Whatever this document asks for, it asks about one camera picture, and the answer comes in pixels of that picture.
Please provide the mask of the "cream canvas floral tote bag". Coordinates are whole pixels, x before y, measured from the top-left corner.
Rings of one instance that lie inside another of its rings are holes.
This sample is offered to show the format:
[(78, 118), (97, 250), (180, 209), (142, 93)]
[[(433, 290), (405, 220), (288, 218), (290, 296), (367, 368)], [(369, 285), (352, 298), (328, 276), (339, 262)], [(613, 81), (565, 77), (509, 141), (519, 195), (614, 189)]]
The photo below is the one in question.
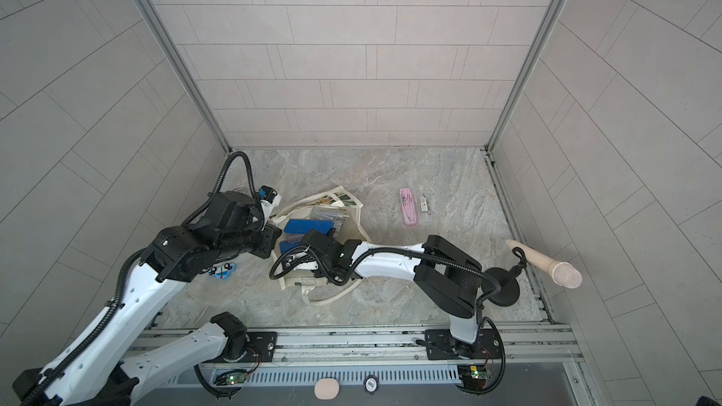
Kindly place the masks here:
[(274, 212), (269, 223), (281, 231), (281, 236), (272, 250), (272, 278), (282, 289), (299, 287), (304, 302), (317, 308), (329, 306), (356, 289), (361, 280), (352, 276), (340, 291), (325, 299), (308, 297), (315, 288), (332, 283), (327, 279), (329, 274), (339, 279), (341, 271), (351, 265), (350, 254), (341, 251), (342, 244), (370, 238), (360, 224), (362, 208), (358, 198), (338, 186)]

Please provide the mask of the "pink compass set case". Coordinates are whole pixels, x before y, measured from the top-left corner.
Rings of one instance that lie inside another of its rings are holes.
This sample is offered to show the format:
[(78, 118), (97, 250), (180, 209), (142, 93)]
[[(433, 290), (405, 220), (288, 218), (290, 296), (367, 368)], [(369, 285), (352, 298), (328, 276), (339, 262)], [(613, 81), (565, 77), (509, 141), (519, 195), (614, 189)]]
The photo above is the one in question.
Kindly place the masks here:
[(417, 214), (413, 191), (408, 187), (404, 187), (400, 189), (399, 197), (400, 212), (402, 213), (402, 221), (404, 225), (408, 227), (416, 226), (419, 222), (419, 215)]

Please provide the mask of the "clear compass set case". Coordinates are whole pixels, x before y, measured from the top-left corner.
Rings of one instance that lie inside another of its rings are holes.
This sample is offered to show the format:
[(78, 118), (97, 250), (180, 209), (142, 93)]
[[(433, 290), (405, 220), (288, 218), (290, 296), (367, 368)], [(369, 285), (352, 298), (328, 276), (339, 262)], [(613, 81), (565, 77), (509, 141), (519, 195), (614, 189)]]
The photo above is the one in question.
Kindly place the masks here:
[(419, 221), (432, 222), (432, 208), (425, 193), (419, 193)]

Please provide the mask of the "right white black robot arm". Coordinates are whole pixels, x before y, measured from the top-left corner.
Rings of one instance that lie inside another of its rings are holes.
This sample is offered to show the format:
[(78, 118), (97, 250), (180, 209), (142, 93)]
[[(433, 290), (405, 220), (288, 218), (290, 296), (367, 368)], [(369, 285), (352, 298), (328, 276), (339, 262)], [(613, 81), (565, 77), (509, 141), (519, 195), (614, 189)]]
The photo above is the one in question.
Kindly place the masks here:
[(502, 357), (498, 331), (482, 313), (483, 302), (500, 293), (500, 282), (481, 264), (446, 239), (431, 235), (424, 244), (382, 246), (361, 240), (339, 242), (317, 230), (283, 253), (269, 277), (278, 280), (301, 269), (344, 286), (353, 279), (388, 277), (414, 282), (449, 314), (448, 354), (465, 359)]

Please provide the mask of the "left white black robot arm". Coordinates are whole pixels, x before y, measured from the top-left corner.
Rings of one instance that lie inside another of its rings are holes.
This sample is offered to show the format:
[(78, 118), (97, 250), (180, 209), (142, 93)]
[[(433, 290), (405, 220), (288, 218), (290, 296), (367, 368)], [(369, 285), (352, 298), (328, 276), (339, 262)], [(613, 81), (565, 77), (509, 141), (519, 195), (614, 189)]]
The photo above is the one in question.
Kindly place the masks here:
[(13, 382), (24, 405), (132, 405), (190, 367), (216, 358), (236, 362), (248, 353), (246, 326), (224, 312), (137, 362), (122, 359), (160, 309), (197, 276), (240, 255), (270, 258), (281, 235), (268, 221), (278, 193), (268, 186), (249, 194), (222, 191), (236, 159), (253, 182), (248, 156), (229, 154), (206, 201), (124, 261), (113, 297), (86, 330), (44, 368), (25, 370)]

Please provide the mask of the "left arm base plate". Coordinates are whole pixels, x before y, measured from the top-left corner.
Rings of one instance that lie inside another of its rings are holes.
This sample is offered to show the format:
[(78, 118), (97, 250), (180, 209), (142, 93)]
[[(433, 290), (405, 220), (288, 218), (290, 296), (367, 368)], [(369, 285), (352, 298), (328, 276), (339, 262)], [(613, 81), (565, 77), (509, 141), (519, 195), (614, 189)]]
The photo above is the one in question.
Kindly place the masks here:
[(276, 332), (246, 332), (229, 339), (221, 354), (228, 363), (270, 363), (276, 350)]

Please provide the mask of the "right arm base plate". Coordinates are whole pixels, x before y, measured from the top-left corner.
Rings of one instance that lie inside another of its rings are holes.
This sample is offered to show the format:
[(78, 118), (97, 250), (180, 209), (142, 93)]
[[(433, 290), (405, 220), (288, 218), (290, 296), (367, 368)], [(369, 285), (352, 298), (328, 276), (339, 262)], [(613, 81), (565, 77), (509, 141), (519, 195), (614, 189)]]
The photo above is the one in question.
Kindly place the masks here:
[(492, 329), (479, 330), (473, 344), (451, 336), (449, 329), (428, 329), (424, 332), (423, 346), (429, 360), (481, 360), (502, 359), (503, 342)]

